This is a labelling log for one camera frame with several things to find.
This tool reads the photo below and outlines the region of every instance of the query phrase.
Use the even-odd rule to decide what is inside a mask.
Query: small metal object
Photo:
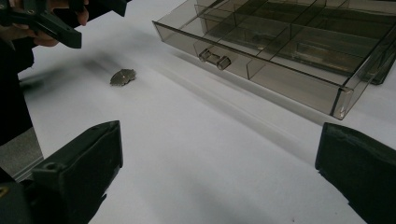
[[[0,187],[0,198],[8,193],[8,187]]]
[[[136,78],[134,69],[121,69],[110,80],[112,86],[124,86]]]
[[[27,10],[27,14],[29,15],[35,15],[35,11],[32,9]]]

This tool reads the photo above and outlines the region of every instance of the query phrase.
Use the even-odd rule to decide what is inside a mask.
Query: plastic storage box
[[[154,25],[163,42],[343,119],[396,52],[396,3],[188,0]]]

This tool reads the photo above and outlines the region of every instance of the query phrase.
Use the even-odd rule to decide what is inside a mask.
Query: drawer handle
[[[204,49],[198,57],[201,62],[214,64],[221,71],[231,64],[231,60],[227,56],[220,57],[219,55],[210,52],[209,49]]]

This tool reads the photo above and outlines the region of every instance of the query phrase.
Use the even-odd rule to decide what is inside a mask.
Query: gray floor
[[[27,178],[41,161],[43,155],[34,128],[0,146],[0,166],[17,181]]]

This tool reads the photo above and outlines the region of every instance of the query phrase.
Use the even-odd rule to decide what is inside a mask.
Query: black object
[[[15,50],[0,40],[0,146],[32,127],[17,74],[33,64],[26,41],[15,41]]]
[[[105,7],[124,15],[127,5],[125,0],[99,1],[104,3]],[[83,0],[69,0],[69,4],[76,11],[81,11],[83,8]],[[3,26],[10,26],[12,23],[26,24],[30,29],[41,30],[69,48],[81,48],[81,33],[52,15],[48,10],[47,1],[23,0],[23,7],[22,11],[16,11],[10,7],[8,0],[0,0],[0,24]]]
[[[0,167],[0,184],[2,182],[14,182],[14,179]]]
[[[394,149],[353,129],[325,123],[315,166],[367,223],[396,223]]]
[[[0,184],[0,220],[88,223],[122,166],[120,123],[91,127],[32,171],[31,183]]]

